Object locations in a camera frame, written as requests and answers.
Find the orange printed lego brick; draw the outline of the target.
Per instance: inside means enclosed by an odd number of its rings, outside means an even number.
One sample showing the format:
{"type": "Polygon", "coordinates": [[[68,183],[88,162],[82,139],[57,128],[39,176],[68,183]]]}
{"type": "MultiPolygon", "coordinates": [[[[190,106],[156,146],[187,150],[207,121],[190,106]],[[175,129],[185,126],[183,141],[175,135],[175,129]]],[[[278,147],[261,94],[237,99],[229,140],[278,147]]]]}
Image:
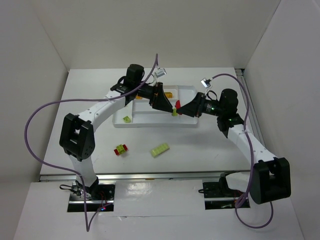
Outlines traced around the orange printed lego brick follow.
{"type": "Polygon", "coordinates": [[[168,99],[172,99],[173,98],[173,93],[172,92],[165,92],[164,94],[168,99]]]}

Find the red yellow green lego stack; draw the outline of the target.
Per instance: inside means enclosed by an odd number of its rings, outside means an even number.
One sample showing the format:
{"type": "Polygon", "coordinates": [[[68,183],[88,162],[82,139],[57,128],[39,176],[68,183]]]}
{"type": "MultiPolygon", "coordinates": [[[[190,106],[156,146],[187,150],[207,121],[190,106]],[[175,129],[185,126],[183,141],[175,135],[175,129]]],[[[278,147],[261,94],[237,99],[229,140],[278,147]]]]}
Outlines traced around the red yellow green lego stack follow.
{"type": "Polygon", "coordinates": [[[175,103],[175,108],[178,110],[181,107],[180,100],[177,100],[175,103]]]}

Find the lime green lego brick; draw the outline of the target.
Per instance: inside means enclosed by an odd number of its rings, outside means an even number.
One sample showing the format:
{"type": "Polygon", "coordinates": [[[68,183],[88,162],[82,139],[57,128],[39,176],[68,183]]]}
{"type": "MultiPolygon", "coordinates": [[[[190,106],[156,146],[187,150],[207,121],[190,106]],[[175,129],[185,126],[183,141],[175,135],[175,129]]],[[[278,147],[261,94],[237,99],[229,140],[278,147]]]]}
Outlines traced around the lime green lego brick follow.
{"type": "Polygon", "coordinates": [[[172,112],[171,115],[172,115],[173,117],[177,117],[177,116],[178,116],[178,113],[177,113],[177,109],[176,109],[176,108],[173,109],[173,112],[172,112]]]}

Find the small light green lego brick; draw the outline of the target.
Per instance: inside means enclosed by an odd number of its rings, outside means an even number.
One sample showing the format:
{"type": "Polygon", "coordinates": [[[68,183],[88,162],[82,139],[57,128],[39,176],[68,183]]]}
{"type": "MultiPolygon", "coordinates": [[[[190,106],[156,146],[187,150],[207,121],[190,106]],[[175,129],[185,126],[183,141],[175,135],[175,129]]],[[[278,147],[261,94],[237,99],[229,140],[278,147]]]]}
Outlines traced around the small light green lego brick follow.
{"type": "Polygon", "coordinates": [[[129,116],[125,116],[125,117],[123,118],[123,121],[124,121],[124,123],[126,123],[126,124],[129,124],[129,123],[132,122],[132,120],[131,120],[131,118],[130,118],[129,116]]]}

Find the yellow lego brick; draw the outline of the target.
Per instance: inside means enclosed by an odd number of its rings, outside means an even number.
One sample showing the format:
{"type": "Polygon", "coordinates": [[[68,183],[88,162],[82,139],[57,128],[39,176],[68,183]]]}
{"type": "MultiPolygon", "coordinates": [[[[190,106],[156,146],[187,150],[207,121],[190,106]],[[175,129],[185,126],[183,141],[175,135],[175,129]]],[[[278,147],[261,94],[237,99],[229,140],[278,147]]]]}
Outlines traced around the yellow lego brick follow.
{"type": "Polygon", "coordinates": [[[139,96],[139,95],[137,95],[136,97],[135,97],[137,100],[142,100],[143,98],[141,97],[141,96],[139,96]]]}

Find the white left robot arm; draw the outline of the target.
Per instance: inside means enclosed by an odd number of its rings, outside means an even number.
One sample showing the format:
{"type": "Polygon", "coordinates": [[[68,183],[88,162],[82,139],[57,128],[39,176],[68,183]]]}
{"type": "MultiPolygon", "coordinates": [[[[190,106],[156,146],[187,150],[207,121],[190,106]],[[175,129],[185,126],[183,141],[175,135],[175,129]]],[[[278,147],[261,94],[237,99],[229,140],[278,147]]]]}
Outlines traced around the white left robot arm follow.
{"type": "Polygon", "coordinates": [[[77,174],[76,185],[91,196],[99,185],[91,159],[96,146],[95,131],[98,127],[137,96],[148,99],[149,105],[155,110],[173,112],[173,106],[164,93],[163,84],[159,82],[150,86],[143,82],[144,75],[143,66],[131,64],[126,74],[110,88],[103,101],[77,115],[69,113],[63,119],[59,145],[71,159],[77,174]]]}

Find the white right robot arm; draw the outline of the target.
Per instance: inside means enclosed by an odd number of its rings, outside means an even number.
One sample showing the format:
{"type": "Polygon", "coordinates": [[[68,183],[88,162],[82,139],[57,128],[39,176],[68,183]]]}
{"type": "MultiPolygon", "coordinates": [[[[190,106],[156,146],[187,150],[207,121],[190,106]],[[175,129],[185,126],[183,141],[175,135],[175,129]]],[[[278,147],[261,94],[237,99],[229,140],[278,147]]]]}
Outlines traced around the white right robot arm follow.
{"type": "Polygon", "coordinates": [[[218,100],[209,100],[199,92],[191,102],[178,105],[176,112],[197,118],[202,114],[215,116],[218,129],[248,160],[249,172],[221,174],[221,189],[248,193],[258,205],[290,197],[289,161],[274,155],[255,138],[238,114],[238,103],[238,94],[233,89],[224,89],[218,100]]]}

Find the white divided sorting tray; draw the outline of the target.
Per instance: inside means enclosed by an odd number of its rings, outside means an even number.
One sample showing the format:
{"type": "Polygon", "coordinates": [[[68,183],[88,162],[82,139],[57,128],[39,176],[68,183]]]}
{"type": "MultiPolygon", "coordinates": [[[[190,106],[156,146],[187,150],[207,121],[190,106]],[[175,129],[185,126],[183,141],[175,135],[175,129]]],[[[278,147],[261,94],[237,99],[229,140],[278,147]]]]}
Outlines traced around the white divided sorting tray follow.
{"type": "Polygon", "coordinates": [[[176,113],[176,104],[183,106],[191,102],[197,94],[194,86],[165,85],[165,93],[171,93],[165,101],[160,97],[155,107],[150,105],[146,98],[135,99],[112,116],[113,126],[116,128],[142,128],[142,127],[177,127],[195,128],[198,124],[196,117],[179,115],[176,113]]]}

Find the long light green lego brick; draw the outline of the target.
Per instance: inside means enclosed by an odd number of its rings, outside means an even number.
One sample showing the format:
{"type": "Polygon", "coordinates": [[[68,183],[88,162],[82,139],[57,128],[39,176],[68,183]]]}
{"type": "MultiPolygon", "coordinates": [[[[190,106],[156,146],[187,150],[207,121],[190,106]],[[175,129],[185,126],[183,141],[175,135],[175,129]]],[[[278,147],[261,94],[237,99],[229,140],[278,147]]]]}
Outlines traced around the long light green lego brick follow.
{"type": "Polygon", "coordinates": [[[158,157],[159,155],[163,154],[164,152],[168,151],[170,149],[170,146],[167,143],[162,143],[156,147],[154,147],[150,154],[153,158],[158,157]]]}

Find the red green lego cluster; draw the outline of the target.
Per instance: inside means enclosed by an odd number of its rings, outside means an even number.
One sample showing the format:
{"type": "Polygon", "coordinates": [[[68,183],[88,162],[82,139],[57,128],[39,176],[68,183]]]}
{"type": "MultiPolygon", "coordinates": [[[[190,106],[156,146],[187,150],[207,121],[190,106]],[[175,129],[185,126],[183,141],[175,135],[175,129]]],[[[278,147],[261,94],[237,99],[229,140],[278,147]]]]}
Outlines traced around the red green lego cluster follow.
{"type": "Polygon", "coordinates": [[[128,147],[125,144],[120,144],[113,151],[116,156],[120,156],[128,151],[128,147]]]}

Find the aluminium rail right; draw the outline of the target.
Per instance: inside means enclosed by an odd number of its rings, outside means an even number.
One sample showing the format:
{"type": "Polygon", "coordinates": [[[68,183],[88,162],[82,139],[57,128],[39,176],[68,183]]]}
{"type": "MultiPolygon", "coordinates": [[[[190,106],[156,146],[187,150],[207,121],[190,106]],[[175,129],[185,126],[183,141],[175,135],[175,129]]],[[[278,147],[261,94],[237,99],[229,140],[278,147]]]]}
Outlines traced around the aluminium rail right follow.
{"type": "Polygon", "coordinates": [[[244,104],[247,109],[249,109],[248,117],[246,121],[246,129],[249,134],[250,141],[252,143],[253,147],[253,153],[254,153],[254,161],[257,163],[258,161],[271,161],[273,160],[273,157],[269,159],[271,155],[267,153],[267,151],[264,149],[265,142],[262,136],[262,132],[260,130],[260,126],[258,123],[258,119],[254,110],[254,106],[252,103],[252,99],[249,93],[249,88],[247,86],[247,83],[245,81],[244,77],[244,70],[243,69],[235,69],[236,77],[241,82],[241,84],[244,87],[244,90],[241,88],[242,97],[244,100],[244,104]]]}

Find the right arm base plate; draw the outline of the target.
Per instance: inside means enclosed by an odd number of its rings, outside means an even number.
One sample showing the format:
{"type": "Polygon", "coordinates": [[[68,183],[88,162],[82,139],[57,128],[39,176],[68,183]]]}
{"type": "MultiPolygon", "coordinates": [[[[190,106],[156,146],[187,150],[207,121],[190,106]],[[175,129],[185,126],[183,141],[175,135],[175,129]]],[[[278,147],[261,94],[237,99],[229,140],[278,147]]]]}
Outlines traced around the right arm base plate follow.
{"type": "Polygon", "coordinates": [[[206,210],[234,209],[236,201],[243,194],[239,190],[223,188],[218,182],[203,182],[198,193],[204,197],[206,210]]]}

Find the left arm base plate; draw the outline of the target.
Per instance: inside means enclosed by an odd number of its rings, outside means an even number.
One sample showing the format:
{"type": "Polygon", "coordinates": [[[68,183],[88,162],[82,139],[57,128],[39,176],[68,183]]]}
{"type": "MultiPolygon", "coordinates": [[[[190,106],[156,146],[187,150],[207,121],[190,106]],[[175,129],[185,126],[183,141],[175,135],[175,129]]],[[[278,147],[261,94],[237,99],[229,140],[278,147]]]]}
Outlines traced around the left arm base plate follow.
{"type": "Polygon", "coordinates": [[[88,212],[96,212],[98,208],[101,208],[101,212],[114,211],[115,184],[100,184],[97,186],[96,192],[93,194],[87,193],[86,195],[75,183],[72,185],[62,184],[59,188],[70,192],[67,207],[68,213],[84,212],[84,199],[86,199],[88,212]]]}

